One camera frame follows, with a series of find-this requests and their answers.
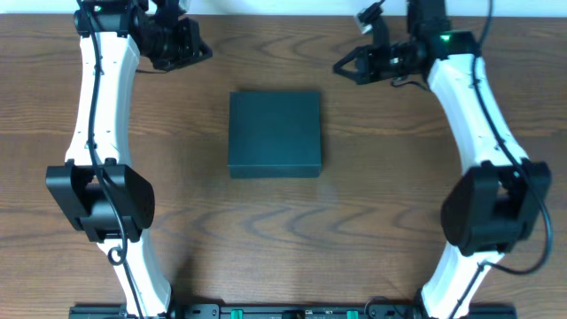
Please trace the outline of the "dark green box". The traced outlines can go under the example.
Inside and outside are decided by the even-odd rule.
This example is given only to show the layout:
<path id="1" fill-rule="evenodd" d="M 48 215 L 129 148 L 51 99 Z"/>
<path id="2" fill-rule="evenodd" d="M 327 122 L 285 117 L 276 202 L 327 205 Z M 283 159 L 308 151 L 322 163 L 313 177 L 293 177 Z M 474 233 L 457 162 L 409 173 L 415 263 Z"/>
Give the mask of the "dark green box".
<path id="1" fill-rule="evenodd" d="M 232 92 L 229 175 L 316 178 L 322 171 L 321 135 L 316 91 Z"/>

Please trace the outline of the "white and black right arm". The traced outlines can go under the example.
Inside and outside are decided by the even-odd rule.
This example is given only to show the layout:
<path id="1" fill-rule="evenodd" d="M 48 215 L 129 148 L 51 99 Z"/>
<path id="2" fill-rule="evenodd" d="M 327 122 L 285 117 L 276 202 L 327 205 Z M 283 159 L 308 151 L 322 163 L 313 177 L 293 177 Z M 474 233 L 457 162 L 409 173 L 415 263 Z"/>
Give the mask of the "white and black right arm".
<path id="1" fill-rule="evenodd" d="M 505 304 L 474 304 L 487 273 L 502 270 L 502 259 L 526 240 L 537 220 L 552 227 L 545 204 L 551 172 L 529 159 L 503 118 L 485 74 L 485 37 L 455 30 L 442 1 L 410 1 L 404 43 L 392 43 L 382 5 L 373 3 L 355 16 L 372 37 L 333 70 L 354 81 L 387 81 L 394 88 L 421 75 L 447 117 L 459 152 L 462 175 L 440 210 L 446 244 L 430 280 L 414 301 L 400 305 L 370 300 L 371 318 L 514 318 Z"/>

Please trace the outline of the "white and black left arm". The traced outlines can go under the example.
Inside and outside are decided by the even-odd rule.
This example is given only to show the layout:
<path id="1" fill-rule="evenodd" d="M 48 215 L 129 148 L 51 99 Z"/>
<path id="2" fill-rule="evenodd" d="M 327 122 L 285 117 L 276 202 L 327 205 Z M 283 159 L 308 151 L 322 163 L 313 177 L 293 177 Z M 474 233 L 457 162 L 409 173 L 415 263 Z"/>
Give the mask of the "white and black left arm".
<path id="1" fill-rule="evenodd" d="M 82 85 L 77 120 L 64 163 L 46 170 L 48 191 L 72 227 L 105 254 L 125 295 L 121 305 L 78 304 L 72 318 L 195 318 L 199 306 L 179 303 L 151 241 L 151 184 L 132 167 L 128 128 L 141 58 L 165 74 L 211 57 L 189 3 L 81 1 L 74 14 L 80 37 Z"/>

